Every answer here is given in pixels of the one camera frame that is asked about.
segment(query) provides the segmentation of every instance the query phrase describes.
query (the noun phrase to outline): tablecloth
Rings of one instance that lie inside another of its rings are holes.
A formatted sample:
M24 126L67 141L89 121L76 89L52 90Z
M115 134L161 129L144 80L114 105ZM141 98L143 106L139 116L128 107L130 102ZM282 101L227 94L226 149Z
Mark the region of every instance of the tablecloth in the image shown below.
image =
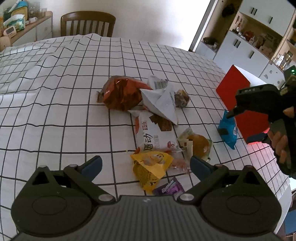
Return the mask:
M97 91L113 75L147 82L150 75L184 89L191 101L177 108L176 136L191 126L213 141L210 163L230 169L253 165L280 198L289 179L265 144L246 145L238 136L235 150L221 140L217 126L224 104L215 89L224 77L213 61L174 47L122 38L60 37L9 47L0 58L0 221L1 236L17 230L10 208L39 165L60 170L94 155L103 159L94 183L118 198L146 195L132 172L129 154L136 149L133 117L97 103ZM193 174L169 169L159 185L176 177L185 190L199 182Z

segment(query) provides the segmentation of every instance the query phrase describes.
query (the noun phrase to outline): chair backrest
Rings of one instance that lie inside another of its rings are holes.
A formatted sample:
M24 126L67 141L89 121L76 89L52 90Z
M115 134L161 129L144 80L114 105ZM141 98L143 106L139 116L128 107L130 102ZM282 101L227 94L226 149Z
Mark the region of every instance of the chair backrest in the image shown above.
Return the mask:
M106 12L96 12L96 11L71 12L61 17L61 36L67 35L67 22L69 21L71 21L70 36L80 34L81 21L84 21L82 35L85 35L87 22L91 21L89 26L89 33L96 33L103 36L106 28L106 23L108 23L109 25L108 25L107 37L112 37L116 18L113 15ZM78 21L76 30L74 29L74 21Z

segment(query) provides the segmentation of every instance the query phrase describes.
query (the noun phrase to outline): hand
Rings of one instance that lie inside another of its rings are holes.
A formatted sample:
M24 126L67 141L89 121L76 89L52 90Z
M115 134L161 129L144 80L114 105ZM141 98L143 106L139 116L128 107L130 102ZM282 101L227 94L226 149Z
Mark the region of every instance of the hand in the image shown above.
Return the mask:
M295 117L294 107L285 109L283 113L290 118ZM286 135L282 136L279 131L275 135L273 134L272 131L269 131L268 136L271 140L272 148L275 149L275 153L280 157L279 163L282 163L282 164L285 163L287 159L287 152L284 149L288 145L287 136Z

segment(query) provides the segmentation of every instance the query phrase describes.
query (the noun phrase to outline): ribbed gray surface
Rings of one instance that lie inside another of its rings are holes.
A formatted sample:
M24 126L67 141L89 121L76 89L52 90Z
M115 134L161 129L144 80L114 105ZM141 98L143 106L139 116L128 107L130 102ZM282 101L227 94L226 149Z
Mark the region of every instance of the ribbed gray surface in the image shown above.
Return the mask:
M20 234L15 241L279 241L269 233L255 238L231 237L203 221L194 206L178 204L170 196L123 196L100 207L80 230L56 238Z

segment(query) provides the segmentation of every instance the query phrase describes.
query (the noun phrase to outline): purple snack package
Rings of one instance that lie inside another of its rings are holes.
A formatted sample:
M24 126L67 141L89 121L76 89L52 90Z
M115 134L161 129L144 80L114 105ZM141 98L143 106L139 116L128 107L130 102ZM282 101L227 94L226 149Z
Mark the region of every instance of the purple snack package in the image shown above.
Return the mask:
M153 191L155 196L171 196L173 195L175 199L184 193L184 189L179 181L173 177L170 183L162 185L158 188L155 188Z

